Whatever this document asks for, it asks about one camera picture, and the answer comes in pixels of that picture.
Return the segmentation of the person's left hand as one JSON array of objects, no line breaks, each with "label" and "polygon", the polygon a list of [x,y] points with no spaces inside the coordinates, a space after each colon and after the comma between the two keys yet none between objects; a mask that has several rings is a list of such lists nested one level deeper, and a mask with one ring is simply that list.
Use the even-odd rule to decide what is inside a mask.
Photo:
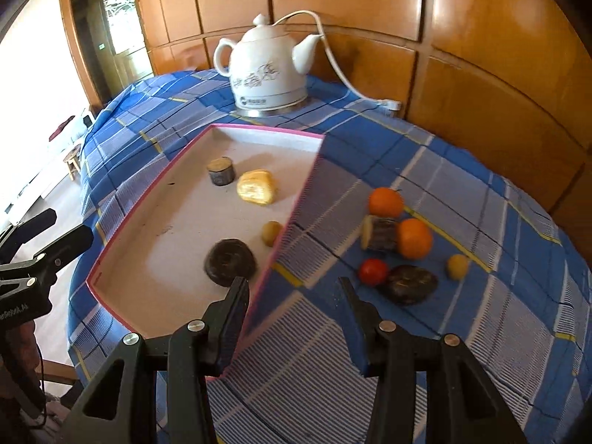
[{"label": "person's left hand", "polygon": [[5,332],[4,336],[9,349],[16,358],[19,368],[39,388],[40,380],[36,375],[36,369],[40,366],[41,358],[37,349],[35,322],[29,321],[24,323],[18,328],[13,328]]}]

